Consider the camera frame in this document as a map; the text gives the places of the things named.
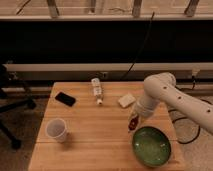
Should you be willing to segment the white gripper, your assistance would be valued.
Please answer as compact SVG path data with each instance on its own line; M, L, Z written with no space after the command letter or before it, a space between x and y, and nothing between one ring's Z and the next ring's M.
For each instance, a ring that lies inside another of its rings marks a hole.
M157 101L148 96L141 96L135 103L134 108L132 108L129 116L129 120L141 116L144 118L150 117L157 106Z

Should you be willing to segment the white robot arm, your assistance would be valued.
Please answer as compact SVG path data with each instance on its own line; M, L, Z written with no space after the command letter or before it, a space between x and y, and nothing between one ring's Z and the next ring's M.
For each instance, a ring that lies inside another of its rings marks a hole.
M166 72L148 76L143 88L144 92L133 105L133 117L146 120L153 115L160 102L165 102L213 135L213 105L178 90L173 74Z

